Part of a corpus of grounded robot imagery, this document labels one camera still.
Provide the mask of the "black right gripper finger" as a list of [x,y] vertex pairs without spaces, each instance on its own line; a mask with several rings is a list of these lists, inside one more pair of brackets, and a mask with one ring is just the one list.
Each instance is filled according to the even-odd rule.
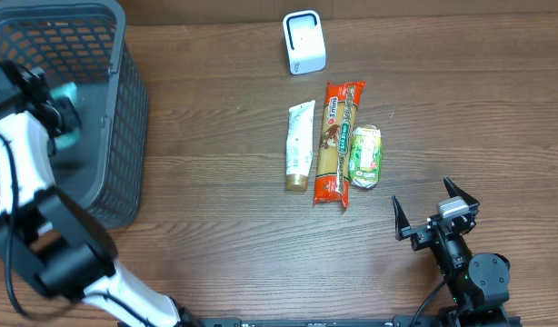
[[397,200],[396,196],[392,196],[395,219],[395,239],[401,241],[410,236],[411,225],[405,216],[404,210]]
[[451,198],[461,197],[468,205],[478,205],[479,202],[467,192],[459,188],[448,176],[443,178],[446,191]]

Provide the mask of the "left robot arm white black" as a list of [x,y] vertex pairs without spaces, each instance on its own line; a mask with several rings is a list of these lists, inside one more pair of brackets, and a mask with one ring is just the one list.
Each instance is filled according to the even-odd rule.
[[50,156],[76,143],[81,121],[73,83],[51,88],[43,70],[0,61],[0,257],[15,311],[14,274],[46,298],[62,296],[110,313],[122,326],[196,326],[118,259],[105,228],[55,182]]

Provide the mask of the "green tea carton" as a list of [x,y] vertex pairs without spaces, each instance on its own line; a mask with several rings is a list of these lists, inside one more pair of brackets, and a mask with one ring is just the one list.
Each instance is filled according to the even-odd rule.
[[348,164],[351,184],[365,189],[374,188],[380,179],[382,160],[381,131],[371,124],[356,127]]

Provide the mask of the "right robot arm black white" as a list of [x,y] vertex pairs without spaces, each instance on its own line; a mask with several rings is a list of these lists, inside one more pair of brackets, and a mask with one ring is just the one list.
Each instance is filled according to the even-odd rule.
[[[411,326],[520,326],[519,316],[507,315],[511,264],[499,253],[471,252],[463,236],[475,226],[479,201],[459,188],[449,177],[443,179],[449,198],[437,204],[437,214],[425,224],[412,227],[398,199],[393,196],[395,239],[408,239],[417,252],[429,249],[443,277],[410,320]],[[435,316],[423,311],[446,287],[454,306]]]

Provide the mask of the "grey plastic mesh basket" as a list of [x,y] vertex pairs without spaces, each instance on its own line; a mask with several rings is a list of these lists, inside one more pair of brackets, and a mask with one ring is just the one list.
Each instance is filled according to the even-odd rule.
[[125,42],[116,1],[1,1],[0,60],[75,83],[78,142],[52,158],[57,185],[106,228],[135,221],[148,93]]

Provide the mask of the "orange spaghetti packet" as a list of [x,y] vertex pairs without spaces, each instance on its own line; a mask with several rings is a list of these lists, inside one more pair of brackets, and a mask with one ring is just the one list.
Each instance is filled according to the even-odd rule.
[[314,204],[349,205],[349,159],[355,119],[365,81],[327,84],[319,159],[314,182]]

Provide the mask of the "white cosmetic tube gold cap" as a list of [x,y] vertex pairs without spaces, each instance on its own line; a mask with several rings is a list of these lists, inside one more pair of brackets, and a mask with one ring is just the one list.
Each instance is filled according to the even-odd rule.
[[305,192],[313,161],[313,127],[315,100],[289,109],[286,137],[286,189]]

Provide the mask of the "white barcode scanner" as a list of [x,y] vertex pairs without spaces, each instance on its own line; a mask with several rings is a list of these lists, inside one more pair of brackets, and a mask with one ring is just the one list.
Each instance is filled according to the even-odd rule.
[[303,10],[283,19],[289,70],[293,75],[321,71],[326,66],[326,48],[319,14]]

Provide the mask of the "teal snack packet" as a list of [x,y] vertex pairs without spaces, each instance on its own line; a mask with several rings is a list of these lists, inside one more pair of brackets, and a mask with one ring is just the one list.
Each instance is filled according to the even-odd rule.
[[58,102],[55,110],[59,113],[61,133],[52,141],[55,152],[63,151],[76,144],[81,136],[82,122],[75,109],[77,102],[77,86],[70,82],[62,84],[51,91],[52,98]]

